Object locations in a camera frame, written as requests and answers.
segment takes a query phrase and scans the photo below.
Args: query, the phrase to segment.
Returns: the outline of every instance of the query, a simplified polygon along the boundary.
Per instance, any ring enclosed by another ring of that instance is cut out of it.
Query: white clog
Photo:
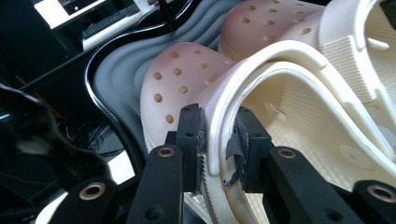
[[[334,94],[334,88],[344,91]],[[256,216],[239,182],[222,184],[235,169],[233,160],[225,158],[238,108],[251,109],[276,146],[301,150],[327,181],[341,188],[351,190],[362,179],[396,186],[396,165],[345,110],[359,109],[357,101],[326,58],[301,42],[275,43],[240,63],[182,43],[166,49],[148,70],[141,118],[152,149],[177,129],[179,110],[198,103],[205,111],[203,190],[210,216],[219,223],[257,223],[264,217]]]
[[[345,108],[348,115],[395,160],[396,31],[379,4],[332,0],[323,7],[293,0],[246,1],[225,18],[219,51],[239,62],[282,40],[301,41],[319,50],[358,96],[357,104],[365,107]],[[339,91],[344,89],[331,90],[334,95]]]

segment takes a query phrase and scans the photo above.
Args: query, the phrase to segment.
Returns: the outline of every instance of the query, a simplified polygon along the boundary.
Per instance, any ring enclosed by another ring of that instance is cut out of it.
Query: shoe
[[[225,18],[219,52],[239,62],[282,40],[319,50],[364,105],[364,110],[345,108],[348,115],[395,160],[396,31],[381,7],[373,0],[332,0],[326,7],[289,0],[246,1]],[[336,95],[343,89],[331,91]]]
[[[239,63],[197,44],[174,45],[154,60],[143,81],[147,148],[162,145],[167,132],[177,130],[183,106],[199,104],[206,125],[203,194],[215,223],[265,220],[239,182],[222,184],[235,171],[226,146],[241,105],[254,112],[276,146],[302,151],[332,184],[351,190],[358,180],[376,179],[395,186],[396,165],[339,103],[357,101],[342,80],[323,55],[297,41],[277,42]],[[334,87],[326,86],[333,81],[345,91],[334,96]]]

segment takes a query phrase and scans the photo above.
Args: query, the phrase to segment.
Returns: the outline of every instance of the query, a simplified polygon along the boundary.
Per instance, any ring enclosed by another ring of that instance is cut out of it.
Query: bolt hole
[[[296,157],[296,154],[291,151],[290,149],[282,148],[277,152],[281,157],[287,158],[287,159],[292,159]]]
[[[175,154],[175,151],[174,151],[172,148],[169,148],[169,147],[161,148],[161,149],[158,151],[158,155],[159,155],[160,157],[170,157],[170,156],[172,156],[173,154]]]
[[[91,183],[79,192],[79,198],[85,201],[99,198],[105,192],[105,189],[106,185],[104,183]]]
[[[371,185],[367,187],[367,190],[371,195],[376,197],[377,199],[387,202],[387,203],[396,203],[396,193],[390,189],[386,189],[379,185]]]
[[[341,222],[343,220],[343,215],[333,209],[325,209],[324,213],[326,217],[334,222]]]
[[[146,210],[145,217],[148,220],[157,220],[163,215],[163,209],[159,206],[150,207]]]
[[[98,186],[92,186],[91,188],[88,188],[85,192],[88,195],[93,195],[93,194],[97,194],[100,191],[100,188]]]

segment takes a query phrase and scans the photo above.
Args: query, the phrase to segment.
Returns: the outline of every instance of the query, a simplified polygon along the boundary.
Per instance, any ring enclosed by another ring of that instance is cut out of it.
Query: white surface
[[[380,2],[332,1],[323,14],[318,38],[324,55],[343,75],[375,123],[396,134],[396,108],[391,98],[396,90],[396,65],[392,60],[396,56],[396,31],[380,9]],[[334,13],[342,19],[335,20]],[[338,30],[330,35],[331,28]]]
[[[118,155],[113,160],[111,160],[108,163],[108,166],[110,168],[113,180],[117,184],[120,184],[125,180],[128,180],[129,178],[134,176],[134,169],[132,168],[128,155],[126,154],[125,151],[121,152],[120,155]],[[56,208],[59,206],[59,204],[64,200],[66,196],[67,196],[67,192],[61,195],[56,200],[54,200],[49,205],[47,205],[38,215],[35,223],[36,224],[49,223]]]
[[[96,47],[98,44],[102,43],[102,41],[108,39],[111,36],[114,36],[121,31],[131,27],[135,22],[137,22],[143,16],[142,12],[138,12],[132,16],[125,17],[114,24],[108,26],[104,30],[99,33],[91,36],[88,39],[82,40],[82,48],[84,50],[92,49]]]
[[[72,15],[67,14],[67,12],[62,7],[61,3],[57,0],[44,0],[35,4],[35,9],[41,14],[44,20],[49,24],[51,29],[79,16],[80,14],[90,10],[106,0],[97,0],[96,2],[84,7],[83,9],[73,13]]]

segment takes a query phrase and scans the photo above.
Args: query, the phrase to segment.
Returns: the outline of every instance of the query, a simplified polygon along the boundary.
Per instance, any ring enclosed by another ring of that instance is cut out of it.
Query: ventilation hole
[[[275,38],[271,35],[266,35],[263,39],[265,42],[274,42]]]
[[[178,56],[179,56],[179,55],[178,55],[177,52],[173,52],[173,53],[172,53],[172,58],[178,58]]]
[[[179,91],[180,93],[186,93],[188,90],[189,90],[189,89],[188,89],[186,86],[182,86],[182,87],[180,87],[180,89],[178,89],[178,91]]]
[[[213,82],[215,82],[215,80],[213,80],[212,78],[208,78],[207,80],[205,80],[205,85],[210,86],[213,84]]]
[[[163,97],[162,97],[159,93],[156,93],[156,94],[154,95],[154,100],[155,100],[157,103],[160,103],[160,102],[163,101]]]
[[[247,7],[247,9],[249,9],[249,10],[256,10],[256,7],[253,6],[253,5],[250,5],[250,6]]]
[[[173,123],[175,120],[173,119],[172,115],[166,115],[165,116],[166,122],[168,123]]]
[[[300,18],[300,19],[294,20],[293,22],[294,22],[294,23],[298,23],[298,22],[302,22],[302,21],[305,21],[305,19],[304,19],[304,18]]]
[[[309,34],[311,32],[311,28],[305,28],[305,29],[303,29],[302,31],[301,31],[301,34],[302,35],[306,35],[306,34]]]
[[[250,19],[248,19],[248,18],[243,18],[243,19],[242,19],[242,22],[243,22],[243,23],[250,23]]]
[[[201,63],[199,65],[199,67],[202,68],[202,69],[206,69],[208,67],[208,65],[207,65],[207,63]]]
[[[163,78],[163,75],[159,72],[154,73],[154,78],[157,80],[161,80]]]
[[[177,75],[177,76],[180,76],[180,75],[181,75],[181,70],[180,70],[180,68],[175,68],[175,69],[174,69],[174,74]]]
[[[275,24],[274,21],[266,21],[266,22],[264,23],[264,25],[266,25],[266,26],[272,26],[272,25],[274,25],[274,24]]]

